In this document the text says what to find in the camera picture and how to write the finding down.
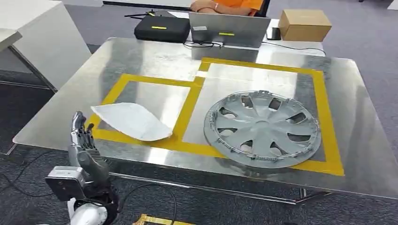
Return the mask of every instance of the black case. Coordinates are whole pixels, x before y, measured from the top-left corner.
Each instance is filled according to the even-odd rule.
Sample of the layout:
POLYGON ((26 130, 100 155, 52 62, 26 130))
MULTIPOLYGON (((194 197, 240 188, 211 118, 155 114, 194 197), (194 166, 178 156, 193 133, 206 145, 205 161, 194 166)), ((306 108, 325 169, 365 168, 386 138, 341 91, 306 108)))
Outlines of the black case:
POLYGON ((137 39, 183 43, 191 29, 189 19, 145 16, 134 29, 137 39))

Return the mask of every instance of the yellow tape outline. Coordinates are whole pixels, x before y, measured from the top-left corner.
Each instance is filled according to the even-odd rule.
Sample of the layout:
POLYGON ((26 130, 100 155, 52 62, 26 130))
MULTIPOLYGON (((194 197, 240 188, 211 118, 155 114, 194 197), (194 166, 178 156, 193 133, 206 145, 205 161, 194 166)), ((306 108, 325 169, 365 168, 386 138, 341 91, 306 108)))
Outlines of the yellow tape outline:
MULTIPOLYGON (((336 176, 344 176, 344 169, 340 160, 340 153, 338 150, 337 140, 334 132, 333 121, 329 109, 326 86, 323 81, 322 71, 317 71, 309 68, 294 68, 294 67, 291 68, 291 67, 241 62, 233 60, 212 59, 212 58, 203 58, 202 63, 199 67, 199 71, 207 72, 210 69, 210 65, 212 63, 250 67, 250 68, 270 69, 270 70, 278 70, 278 71, 286 71, 286 72, 294 72, 294 73, 302 73, 310 75, 314 82, 315 99, 317 103, 322 142, 325 151, 326 161, 322 162, 322 161, 307 160, 301 164, 292 166, 290 168, 318 172, 318 173, 328 173, 336 176)), ((102 101, 101 103, 102 105, 114 103, 128 82, 144 82, 144 83, 147 82, 147 83, 180 86, 180 87, 189 87, 190 91, 185 99, 184 105, 180 111, 180 114, 174 126, 173 134, 169 138, 165 138, 154 142, 144 142, 129 137, 118 131, 98 129, 98 125, 101 122, 101 119, 99 118, 99 116, 97 116, 94 113, 91 115, 86 124, 87 125, 89 123, 94 124, 94 128, 92 129, 93 136, 98 139, 103 139, 113 142, 122 142, 128 144, 139 144, 139 145, 163 148, 168 150, 189 152, 189 153, 205 155, 210 157, 226 158, 212 146, 188 143, 182 141, 204 81, 205 78, 199 76, 196 76, 194 81, 180 81, 180 80, 171 80, 171 79, 164 79, 157 77, 122 74, 119 80, 116 82, 116 84, 112 87, 108 95, 102 101)))

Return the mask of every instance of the silver hubcap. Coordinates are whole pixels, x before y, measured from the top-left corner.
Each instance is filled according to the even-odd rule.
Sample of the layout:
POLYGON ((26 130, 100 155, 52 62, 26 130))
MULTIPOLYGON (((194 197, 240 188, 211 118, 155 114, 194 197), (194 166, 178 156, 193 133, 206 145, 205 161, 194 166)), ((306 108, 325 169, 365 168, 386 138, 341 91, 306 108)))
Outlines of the silver hubcap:
POLYGON ((217 102, 206 115, 204 132, 225 156, 262 168, 299 164, 321 144, 317 120, 300 102, 264 90, 217 102))

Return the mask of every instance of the chair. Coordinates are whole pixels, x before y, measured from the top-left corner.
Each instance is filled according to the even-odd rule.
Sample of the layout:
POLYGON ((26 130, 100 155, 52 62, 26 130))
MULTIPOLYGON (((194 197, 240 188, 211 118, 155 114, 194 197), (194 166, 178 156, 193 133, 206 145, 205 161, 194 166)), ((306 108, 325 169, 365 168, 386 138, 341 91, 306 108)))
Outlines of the chair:
POLYGON ((257 11, 256 14, 254 14, 254 16, 255 17, 267 17, 267 11, 268 11, 270 1, 271 0, 264 0, 262 2, 260 10, 257 11))

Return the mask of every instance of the paper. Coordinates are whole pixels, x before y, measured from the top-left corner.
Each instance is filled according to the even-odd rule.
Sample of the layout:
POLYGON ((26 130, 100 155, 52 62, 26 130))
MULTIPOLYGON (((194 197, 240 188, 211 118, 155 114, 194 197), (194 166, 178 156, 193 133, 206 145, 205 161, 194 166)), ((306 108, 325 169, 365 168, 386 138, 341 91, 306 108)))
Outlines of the paper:
POLYGON ((171 128, 135 103, 99 105, 91 109, 111 127, 141 141, 156 141, 172 134, 171 128))
POLYGON ((173 16, 177 17, 177 18, 186 18, 189 19, 189 14, 188 13, 182 13, 182 12, 170 12, 170 14, 172 14, 173 16))

